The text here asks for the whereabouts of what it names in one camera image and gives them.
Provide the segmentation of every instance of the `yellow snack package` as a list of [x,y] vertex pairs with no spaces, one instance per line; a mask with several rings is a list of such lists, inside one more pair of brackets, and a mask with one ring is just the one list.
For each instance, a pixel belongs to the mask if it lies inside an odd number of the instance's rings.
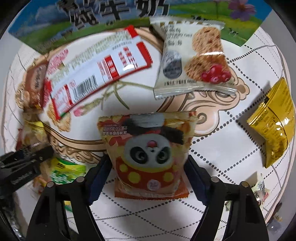
[[195,111],[100,117],[98,129],[118,176],[115,196],[187,197],[181,174],[197,120]]
[[247,123],[266,140],[268,168],[284,154],[295,134],[294,104],[284,78],[272,87]]

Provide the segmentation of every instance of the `cookie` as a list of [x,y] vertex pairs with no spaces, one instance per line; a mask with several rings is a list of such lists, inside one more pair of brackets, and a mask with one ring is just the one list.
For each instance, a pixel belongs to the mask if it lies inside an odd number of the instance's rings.
[[66,113],[61,120],[57,121],[54,113],[53,104],[50,103],[47,110],[47,116],[52,120],[53,124],[59,128],[59,131],[66,131],[66,132],[70,131],[70,126],[71,126],[70,112]]
[[189,78],[199,81],[201,74],[209,71],[214,64],[220,64],[223,71],[229,71],[225,56],[222,54],[194,56],[186,63],[184,70]]
[[223,52],[220,30],[215,27],[203,27],[193,35],[192,48],[199,54]]

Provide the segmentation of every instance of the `barcode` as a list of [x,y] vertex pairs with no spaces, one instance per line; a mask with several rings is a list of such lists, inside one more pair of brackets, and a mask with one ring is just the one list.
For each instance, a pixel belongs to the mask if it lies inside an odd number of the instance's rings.
[[96,90],[97,87],[98,84],[96,83],[96,77],[94,75],[88,77],[73,89],[75,102],[86,97],[88,94]]

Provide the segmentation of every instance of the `panda snack bag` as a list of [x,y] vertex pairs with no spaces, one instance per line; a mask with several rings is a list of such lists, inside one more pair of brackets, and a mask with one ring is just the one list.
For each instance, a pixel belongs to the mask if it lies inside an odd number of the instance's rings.
[[98,129],[118,176],[115,196],[187,197],[181,175],[197,120],[194,111],[100,117]]

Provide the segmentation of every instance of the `clear plastic wrapper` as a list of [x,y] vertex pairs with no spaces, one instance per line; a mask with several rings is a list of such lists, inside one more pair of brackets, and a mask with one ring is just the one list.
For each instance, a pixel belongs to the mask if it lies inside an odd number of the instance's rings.
[[[260,209],[262,210],[264,202],[270,194],[270,190],[265,188],[265,183],[264,183],[262,174],[258,176],[258,182],[256,183],[255,186],[252,187],[252,191],[254,193],[254,196],[256,198],[256,201],[258,202]],[[231,201],[225,202],[226,211],[230,210],[230,206],[231,206]]]
[[266,140],[268,168],[284,154],[295,135],[294,103],[284,78],[272,87],[247,123]]
[[115,196],[187,197],[181,175],[197,120],[196,112],[100,117],[98,128],[119,178]]
[[49,145],[44,125],[41,121],[25,120],[24,127],[20,132],[20,141],[23,147],[37,147],[38,145]]
[[224,23],[171,16],[151,17],[150,23],[165,40],[156,99],[192,91],[237,91],[221,43]]

